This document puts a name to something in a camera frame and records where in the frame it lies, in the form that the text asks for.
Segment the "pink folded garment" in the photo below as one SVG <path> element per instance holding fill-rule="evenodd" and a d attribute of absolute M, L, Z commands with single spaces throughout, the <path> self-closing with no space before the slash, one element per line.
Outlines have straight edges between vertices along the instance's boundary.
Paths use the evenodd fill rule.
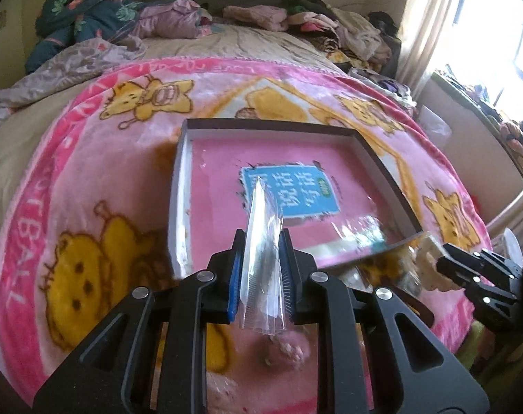
<path fill-rule="evenodd" d="M 226 6 L 223 9 L 223 16 L 273 32 L 285 32 L 289 29 L 286 9 L 273 6 L 258 5 L 250 8 Z"/>

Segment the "white plastic bag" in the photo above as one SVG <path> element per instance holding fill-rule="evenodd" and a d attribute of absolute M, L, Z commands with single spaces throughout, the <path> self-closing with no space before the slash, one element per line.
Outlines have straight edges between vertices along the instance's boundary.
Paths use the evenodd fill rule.
<path fill-rule="evenodd" d="M 448 124 L 426 106 L 419 111 L 416 122 L 432 144 L 439 150 L 444 150 L 452 134 Z"/>

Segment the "pile of mixed clothes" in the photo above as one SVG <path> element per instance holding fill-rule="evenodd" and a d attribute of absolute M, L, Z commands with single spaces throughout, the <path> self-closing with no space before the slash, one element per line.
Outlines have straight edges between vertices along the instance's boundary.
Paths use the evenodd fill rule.
<path fill-rule="evenodd" d="M 323 0 L 283 0 L 289 32 L 369 87 L 383 92 L 411 112 L 410 88 L 396 79 L 402 42 L 399 28 L 386 12 L 357 12 L 334 8 Z"/>

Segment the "lilac crumpled blanket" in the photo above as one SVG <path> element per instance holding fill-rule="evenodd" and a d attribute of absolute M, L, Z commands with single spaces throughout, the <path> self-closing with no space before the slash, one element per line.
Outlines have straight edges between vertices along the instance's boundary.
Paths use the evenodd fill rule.
<path fill-rule="evenodd" d="M 68 47 L 9 88 L 0 90 L 0 125 L 16 111 L 144 57 L 146 44 L 128 37 L 114 44 L 91 38 Z"/>

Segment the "cream window curtain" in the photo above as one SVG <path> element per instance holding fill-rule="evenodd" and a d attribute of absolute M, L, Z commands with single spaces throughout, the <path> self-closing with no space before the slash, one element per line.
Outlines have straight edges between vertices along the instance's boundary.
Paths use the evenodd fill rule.
<path fill-rule="evenodd" d="M 441 44 L 461 0 L 407 0 L 400 26 L 402 52 L 396 79 L 417 99 L 437 66 Z"/>

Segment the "dark floral quilt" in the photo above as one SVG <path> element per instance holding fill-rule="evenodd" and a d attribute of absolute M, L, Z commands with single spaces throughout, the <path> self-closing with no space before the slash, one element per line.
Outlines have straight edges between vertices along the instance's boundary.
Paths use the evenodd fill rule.
<path fill-rule="evenodd" d="M 30 74 L 62 50 L 93 38 L 117 43 L 134 29 L 142 0 L 46 0 L 35 21 L 39 38 L 25 63 Z"/>

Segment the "pink cartoon bear blanket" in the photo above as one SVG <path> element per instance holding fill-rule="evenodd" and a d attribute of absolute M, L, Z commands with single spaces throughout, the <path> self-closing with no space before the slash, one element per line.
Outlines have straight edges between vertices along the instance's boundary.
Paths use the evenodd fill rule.
<path fill-rule="evenodd" d="M 182 279 L 169 256 L 169 209 L 189 119 L 357 130 L 391 155 L 419 236 L 490 247 L 445 155 L 403 109 L 357 79 L 221 58 L 122 66 L 51 122 L 0 225 L 0 369 L 25 401 L 135 287 Z"/>

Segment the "clear plastic bag of hairpins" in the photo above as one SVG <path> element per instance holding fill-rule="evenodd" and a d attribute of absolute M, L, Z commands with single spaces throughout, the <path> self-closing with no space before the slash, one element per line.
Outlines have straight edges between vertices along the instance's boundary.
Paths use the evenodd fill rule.
<path fill-rule="evenodd" d="M 263 335 L 277 335 L 286 329 L 279 258 L 282 228 L 283 217 L 273 193 L 261 178 L 256 178 L 245 232 L 239 326 Z"/>

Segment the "cream white comb clip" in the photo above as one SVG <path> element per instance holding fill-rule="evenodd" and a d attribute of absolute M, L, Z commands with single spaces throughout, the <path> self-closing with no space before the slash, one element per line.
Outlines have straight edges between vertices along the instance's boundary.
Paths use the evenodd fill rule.
<path fill-rule="evenodd" d="M 444 246 L 429 233 L 422 234 L 414 242 L 414 251 L 411 253 L 415 274 L 424 290 L 441 293 L 450 290 L 459 290 L 461 287 L 437 270 L 440 258 L 449 258 Z"/>

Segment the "shallow cardboard box tray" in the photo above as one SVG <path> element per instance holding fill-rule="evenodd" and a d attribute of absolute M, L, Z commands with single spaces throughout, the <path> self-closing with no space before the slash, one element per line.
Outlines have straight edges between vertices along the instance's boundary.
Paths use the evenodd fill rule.
<path fill-rule="evenodd" d="M 172 175 L 168 249 L 185 278 L 247 227 L 255 185 L 272 193 L 296 249 L 335 268 L 417 238 L 391 155 L 354 129 L 189 119 Z"/>

